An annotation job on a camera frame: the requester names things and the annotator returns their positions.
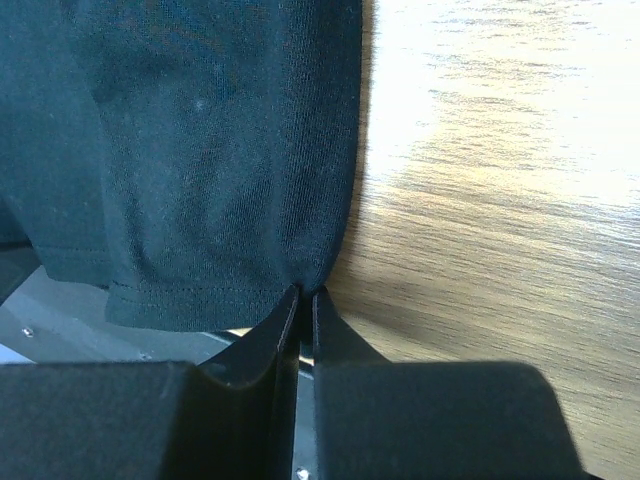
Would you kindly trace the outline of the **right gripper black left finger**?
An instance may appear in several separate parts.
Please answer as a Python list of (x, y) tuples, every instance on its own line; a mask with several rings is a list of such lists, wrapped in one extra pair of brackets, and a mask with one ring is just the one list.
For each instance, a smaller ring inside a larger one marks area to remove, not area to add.
[(5, 479), (287, 479), (299, 292), (208, 361), (1, 369)]

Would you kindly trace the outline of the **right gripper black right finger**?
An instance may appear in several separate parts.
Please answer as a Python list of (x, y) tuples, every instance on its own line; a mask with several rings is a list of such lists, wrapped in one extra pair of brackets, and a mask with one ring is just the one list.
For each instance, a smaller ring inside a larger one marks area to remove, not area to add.
[(550, 383), (511, 361), (393, 363), (311, 303), (323, 479), (583, 479)]

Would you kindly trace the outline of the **black t-shirt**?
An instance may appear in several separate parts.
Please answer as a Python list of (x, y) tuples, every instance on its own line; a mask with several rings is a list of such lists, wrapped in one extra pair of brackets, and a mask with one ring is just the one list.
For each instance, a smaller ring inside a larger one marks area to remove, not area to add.
[(358, 1), (3, 2), (2, 242), (118, 325), (257, 325), (338, 255), (361, 53)]

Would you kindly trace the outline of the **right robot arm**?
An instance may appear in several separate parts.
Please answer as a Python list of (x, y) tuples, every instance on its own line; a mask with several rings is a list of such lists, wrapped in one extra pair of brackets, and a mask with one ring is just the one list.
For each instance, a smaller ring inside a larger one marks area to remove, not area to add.
[(586, 477), (527, 364), (391, 362), (326, 292), (288, 292), (246, 336), (118, 327), (106, 300), (2, 253), (3, 477)]

